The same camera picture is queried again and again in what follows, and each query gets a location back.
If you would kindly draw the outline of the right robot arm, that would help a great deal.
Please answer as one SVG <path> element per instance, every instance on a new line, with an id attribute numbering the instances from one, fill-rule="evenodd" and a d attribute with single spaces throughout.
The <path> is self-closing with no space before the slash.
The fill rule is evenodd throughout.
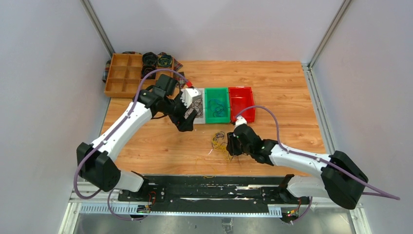
<path id="1" fill-rule="evenodd" d="M 289 175 L 278 190 L 284 203 L 298 197 L 324 197 L 342 208 L 356 207 L 368 182 L 364 172 L 344 153 L 317 154 L 285 146 L 276 140 L 261 139 L 247 124 L 227 133 L 227 151 L 231 156 L 247 154 L 257 163 L 282 166 L 304 172 Z"/>

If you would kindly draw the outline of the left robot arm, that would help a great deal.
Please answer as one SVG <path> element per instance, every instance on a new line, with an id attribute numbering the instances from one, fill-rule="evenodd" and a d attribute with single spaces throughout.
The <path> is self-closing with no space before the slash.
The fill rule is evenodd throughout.
<path id="1" fill-rule="evenodd" d="M 126 111 L 100 137 L 92 143 L 81 143 L 76 150 L 77 169 L 74 176 L 74 189 L 79 193 L 77 179 L 81 177 L 99 191 L 110 192 L 113 189 L 128 190 L 137 201 L 144 201 L 149 196 L 145 179 L 134 172 L 118 169 L 115 161 L 132 136 L 155 115 L 168 116 L 180 132 L 193 130 L 197 111 L 187 114 L 190 105 L 201 98 L 201 92 L 189 85 L 182 88 L 175 98 L 178 81 L 162 74 L 155 85 L 144 89 L 138 86 L 137 94 Z"/>

